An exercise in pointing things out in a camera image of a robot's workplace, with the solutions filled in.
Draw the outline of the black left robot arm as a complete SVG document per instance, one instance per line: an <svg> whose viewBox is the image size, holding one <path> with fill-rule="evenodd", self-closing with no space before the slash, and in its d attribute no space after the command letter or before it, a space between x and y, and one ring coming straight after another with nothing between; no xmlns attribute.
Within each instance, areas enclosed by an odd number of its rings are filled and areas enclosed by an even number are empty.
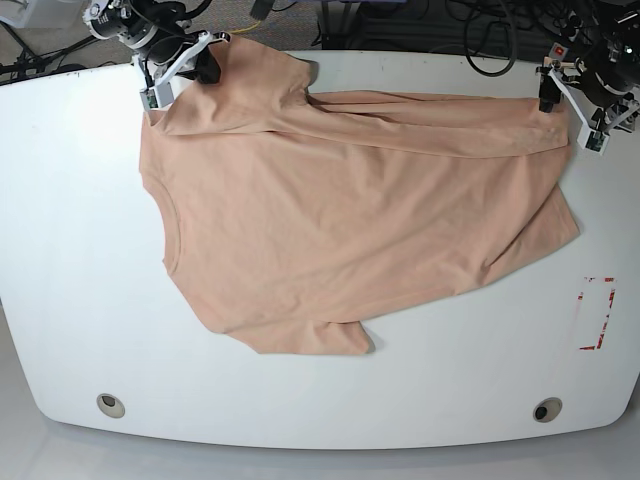
<svg viewBox="0 0 640 480"><path fill-rule="evenodd" d="M551 29L538 1L527 4L535 27L552 41L537 68L539 110L566 100L581 122L578 145L603 154L615 130L635 131L639 117L639 3L559 1Z"/></svg>

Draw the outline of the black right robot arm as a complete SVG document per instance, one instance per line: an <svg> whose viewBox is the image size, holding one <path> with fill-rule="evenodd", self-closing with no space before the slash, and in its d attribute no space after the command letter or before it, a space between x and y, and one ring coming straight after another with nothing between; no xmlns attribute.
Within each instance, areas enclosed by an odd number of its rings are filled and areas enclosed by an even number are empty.
<svg viewBox="0 0 640 480"><path fill-rule="evenodd" d="M221 68L210 51L228 43L226 32L189 33L191 21L210 6L202 1L189 10L181 1L92 1L83 13L91 34L100 40L117 39L133 52L132 65L141 81L140 98L146 111L170 106L176 77L213 85Z"/></svg>

